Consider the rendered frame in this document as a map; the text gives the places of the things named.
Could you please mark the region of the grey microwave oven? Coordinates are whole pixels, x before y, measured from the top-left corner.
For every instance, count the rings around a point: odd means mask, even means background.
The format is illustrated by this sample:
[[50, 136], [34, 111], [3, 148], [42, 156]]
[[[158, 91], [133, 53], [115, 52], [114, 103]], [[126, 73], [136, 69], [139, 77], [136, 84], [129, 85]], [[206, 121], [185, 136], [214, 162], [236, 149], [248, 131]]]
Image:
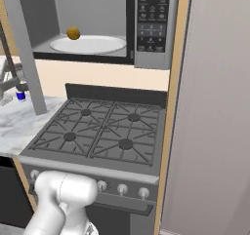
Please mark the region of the grey microwave oven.
[[[168, 69], [178, 0], [20, 0], [36, 59], [131, 64]], [[76, 26], [81, 35], [117, 37], [125, 48], [104, 55], [77, 55], [50, 44]]]

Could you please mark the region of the white round microwave plate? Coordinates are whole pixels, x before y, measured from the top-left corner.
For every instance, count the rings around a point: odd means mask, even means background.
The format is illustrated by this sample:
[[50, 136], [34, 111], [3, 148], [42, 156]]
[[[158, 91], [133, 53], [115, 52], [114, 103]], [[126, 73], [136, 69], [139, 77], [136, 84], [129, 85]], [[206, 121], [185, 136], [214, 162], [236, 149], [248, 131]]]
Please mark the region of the white round microwave plate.
[[126, 45], [123, 39], [101, 35], [81, 35], [77, 40], [64, 37], [50, 44], [56, 51], [77, 55], [109, 54], [125, 48]]

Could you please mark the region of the grey microwave door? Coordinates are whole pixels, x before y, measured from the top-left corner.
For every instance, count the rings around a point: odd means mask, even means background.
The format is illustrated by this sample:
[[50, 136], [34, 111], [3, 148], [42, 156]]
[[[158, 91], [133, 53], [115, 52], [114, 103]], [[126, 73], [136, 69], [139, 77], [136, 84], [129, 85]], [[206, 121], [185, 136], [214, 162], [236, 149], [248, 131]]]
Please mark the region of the grey microwave door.
[[21, 8], [20, 0], [4, 0], [8, 13], [8, 20], [14, 32], [16, 46], [19, 50], [26, 84], [37, 115], [47, 112], [29, 36]]

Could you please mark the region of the dark oven door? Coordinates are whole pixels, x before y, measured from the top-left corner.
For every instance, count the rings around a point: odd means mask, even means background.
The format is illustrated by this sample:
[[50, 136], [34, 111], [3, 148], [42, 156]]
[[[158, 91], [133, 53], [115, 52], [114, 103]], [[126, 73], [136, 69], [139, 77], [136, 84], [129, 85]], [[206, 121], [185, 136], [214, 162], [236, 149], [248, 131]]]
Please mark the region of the dark oven door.
[[95, 203], [86, 213], [99, 235], [153, 235], [154, 206], [150, 204], [135, 210]]

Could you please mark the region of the grey gas stove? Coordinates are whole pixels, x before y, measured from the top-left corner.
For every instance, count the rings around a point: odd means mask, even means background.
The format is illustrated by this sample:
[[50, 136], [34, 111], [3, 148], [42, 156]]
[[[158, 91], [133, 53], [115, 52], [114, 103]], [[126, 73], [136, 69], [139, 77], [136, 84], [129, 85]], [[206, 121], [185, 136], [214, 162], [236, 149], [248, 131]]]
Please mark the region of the grey gas stove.
[[67, 101], [20, 154], [28, 193], [32, 170], [134, 183], [151, 192], [155, 217], [167, 93], [78, 84], [65, 89]]

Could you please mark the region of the tan wooden side panel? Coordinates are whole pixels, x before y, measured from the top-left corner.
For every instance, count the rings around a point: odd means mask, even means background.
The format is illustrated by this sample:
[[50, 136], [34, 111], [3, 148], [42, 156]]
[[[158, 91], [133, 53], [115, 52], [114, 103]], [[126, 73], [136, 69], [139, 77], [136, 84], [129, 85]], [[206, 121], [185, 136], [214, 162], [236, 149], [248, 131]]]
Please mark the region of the tan wooden side panel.
[[163, 210], [165, 185], [167, 179], [168, 165], [170, 159], [172, 134], [175, 124], [175, 113], [177, 108], [177, 96], [179, 87], [179, 76], [182, 67], [183, 52], [186, 38], [189, 0], [178, 0], [177, 18], [175, 26], [175, 38], [173, 44], [172, 64], [168, 83], [168, 97], [166, 104], [166, 118], [164, 127], [164, 139], [160, 164], [160, 175], [158, 183], [158, 195], [155, 209], [153, 235], [158, 235], [160, 230], [160, 219]]

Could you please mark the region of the grey fridge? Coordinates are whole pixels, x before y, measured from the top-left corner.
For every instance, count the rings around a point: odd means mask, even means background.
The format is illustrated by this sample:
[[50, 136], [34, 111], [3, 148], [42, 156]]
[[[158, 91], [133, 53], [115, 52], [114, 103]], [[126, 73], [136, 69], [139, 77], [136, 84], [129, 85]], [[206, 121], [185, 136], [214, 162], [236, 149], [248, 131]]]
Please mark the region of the grey fridge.
[[162, 227], [250, 235], [250, 0], [191, 0]]

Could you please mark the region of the brown round food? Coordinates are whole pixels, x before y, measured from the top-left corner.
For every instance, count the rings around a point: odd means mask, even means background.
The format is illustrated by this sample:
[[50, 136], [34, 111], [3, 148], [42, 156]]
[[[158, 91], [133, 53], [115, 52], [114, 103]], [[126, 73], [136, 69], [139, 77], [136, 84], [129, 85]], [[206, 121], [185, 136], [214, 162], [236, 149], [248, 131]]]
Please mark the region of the brown round food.
[[72, 26], [66, 31], [66, 35], [70, 40], [77, 40], [80, 38], [80, 30], [76, 26]]

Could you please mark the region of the grey metal stand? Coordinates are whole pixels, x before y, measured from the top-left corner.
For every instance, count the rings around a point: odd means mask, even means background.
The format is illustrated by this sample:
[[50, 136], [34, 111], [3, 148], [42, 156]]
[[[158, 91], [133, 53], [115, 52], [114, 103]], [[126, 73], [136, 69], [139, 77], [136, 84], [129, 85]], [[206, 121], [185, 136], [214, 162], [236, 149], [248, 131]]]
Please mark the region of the grey metal stand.
[[23, 72], [22, 65], [13, 62], [1, 21], [0, 39], [6, 57], [3, 67], [0, 69], [0, 106], [4, 106], [13, 100], [12, 96], [6, 95], [7, 91], [16, 89], [16, 91], [26, 93], [28, 91], [28, 86], [25, 82], [22, 82], [19, 77], [19, 72]]

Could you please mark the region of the black dishwasher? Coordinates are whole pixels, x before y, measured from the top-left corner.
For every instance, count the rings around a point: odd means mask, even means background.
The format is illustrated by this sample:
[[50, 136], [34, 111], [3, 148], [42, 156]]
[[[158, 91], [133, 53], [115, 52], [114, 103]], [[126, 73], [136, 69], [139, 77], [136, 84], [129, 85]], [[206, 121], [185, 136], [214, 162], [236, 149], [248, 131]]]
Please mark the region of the black dishwasher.
[[0, 156], [0, 223], [25, 228], [32, 215], [13, 160]]

